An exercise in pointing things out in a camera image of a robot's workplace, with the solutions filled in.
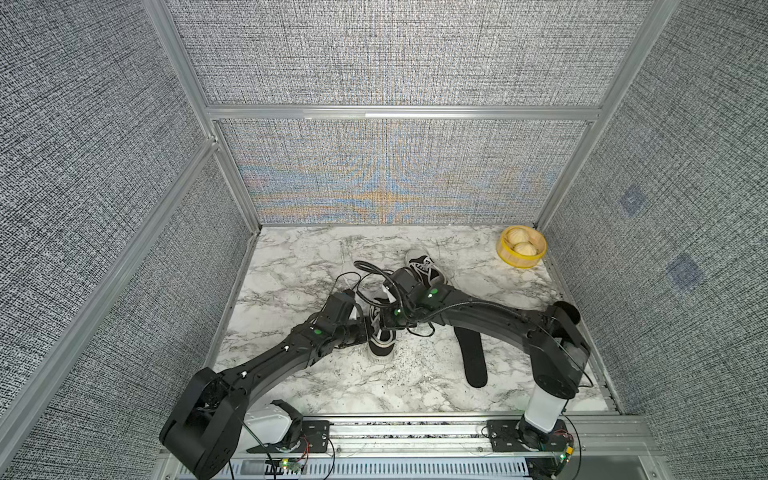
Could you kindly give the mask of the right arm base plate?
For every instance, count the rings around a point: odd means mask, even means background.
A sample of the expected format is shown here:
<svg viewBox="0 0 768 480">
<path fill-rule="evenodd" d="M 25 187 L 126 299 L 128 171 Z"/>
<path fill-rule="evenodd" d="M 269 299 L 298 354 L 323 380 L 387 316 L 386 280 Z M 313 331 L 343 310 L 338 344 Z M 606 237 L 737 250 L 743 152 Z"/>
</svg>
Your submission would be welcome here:
<svg viewBox="0 0 768 480">
<path fill-rule="evenodd" d="M 551 432 L 539 431 L 522 418 L 488 420 L 485 430 L 494 452 L 568 453 L 575 442 L 562 419 L 555 422 Z"/>
</svg>

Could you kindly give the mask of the black canvas sneaker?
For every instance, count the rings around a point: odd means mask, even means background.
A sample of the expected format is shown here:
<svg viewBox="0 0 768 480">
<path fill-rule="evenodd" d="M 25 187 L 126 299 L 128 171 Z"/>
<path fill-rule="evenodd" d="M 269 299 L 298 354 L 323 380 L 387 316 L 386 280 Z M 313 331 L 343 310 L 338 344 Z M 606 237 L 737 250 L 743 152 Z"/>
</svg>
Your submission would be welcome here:
<svg viewBox="0 0 768 480">
<path fill-rule="evenodd" d="M 443 271 L 425 250 L 411 249 L 405 254 L 405 265 L 414 276 L 428 287 L 447 284 Z"/>
<path fill-rule="evenodd" d="M 366 328 L 368 355 L 371 360 L 376 363 L 390 362 L 394 357 L 396 333 L 381 328 L 378 307 L 368 307 Z"/>
</svg>

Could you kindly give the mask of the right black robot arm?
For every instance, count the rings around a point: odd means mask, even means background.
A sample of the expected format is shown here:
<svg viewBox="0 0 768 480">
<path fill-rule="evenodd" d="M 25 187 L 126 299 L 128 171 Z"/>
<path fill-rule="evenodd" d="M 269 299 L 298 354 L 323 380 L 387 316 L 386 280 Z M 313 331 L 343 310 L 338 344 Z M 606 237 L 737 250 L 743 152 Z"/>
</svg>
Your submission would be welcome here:
<svg viewBox="0 0 768 480">
<path fill-rule="evenodd" d="M 577 328 L 580 314 L 575 306 L 556 302 L 543 311 L 521 310 L 451 285 L 427 286 L 407 268 L 387 275 L 382 289 L 390 299 L 381 308 L 383 328 L 434 323 L 487 335 L 524 351 L 535 387 L 515 426 L 517 443 L 534 451 L 564 439 L 554 432 L 564 427 L 560 416 L 579 392 L 591 356 Z"/>
</svg>

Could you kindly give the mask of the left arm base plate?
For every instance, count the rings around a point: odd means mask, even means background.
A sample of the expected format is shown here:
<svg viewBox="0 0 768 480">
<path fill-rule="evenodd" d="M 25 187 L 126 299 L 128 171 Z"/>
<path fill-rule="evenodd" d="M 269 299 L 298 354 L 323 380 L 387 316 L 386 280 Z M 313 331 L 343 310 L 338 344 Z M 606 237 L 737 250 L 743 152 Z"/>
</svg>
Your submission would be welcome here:
<svg viewBox="0 0 768 480">
<path fill-rule="evenodd" d="M 329 421 L 303 421 L 301 427 L 290 427 L 284 439 L 277 443 L 269 444 L 261 438 L 263 445 L 259 444 L 249 433 L 243 431 L 249 447 L 245 452 L 249 454 L 266 453 L 270 455 L 285 454 L 295 455 L 307 453 L 329 453 L 330 422 Z"/>
</svg>

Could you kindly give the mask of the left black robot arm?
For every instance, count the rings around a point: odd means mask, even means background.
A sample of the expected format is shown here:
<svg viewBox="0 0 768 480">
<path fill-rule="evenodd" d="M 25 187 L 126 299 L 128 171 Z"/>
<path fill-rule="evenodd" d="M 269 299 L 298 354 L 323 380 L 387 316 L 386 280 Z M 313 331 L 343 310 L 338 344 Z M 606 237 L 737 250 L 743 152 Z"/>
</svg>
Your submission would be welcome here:
<svg viewBox="0 0 768 480">
<path fill-rule="evenodd" d="M 245 363 L 221 372 L 199 370 L 172 408 L 160 443 L 195 478 L 213 478 L 234 455 L 245 413 L 257 399 L 333 351 L 366 343 L 371 331 L 366 317 L 342 324 L 310 320 Z"/>
</svg>

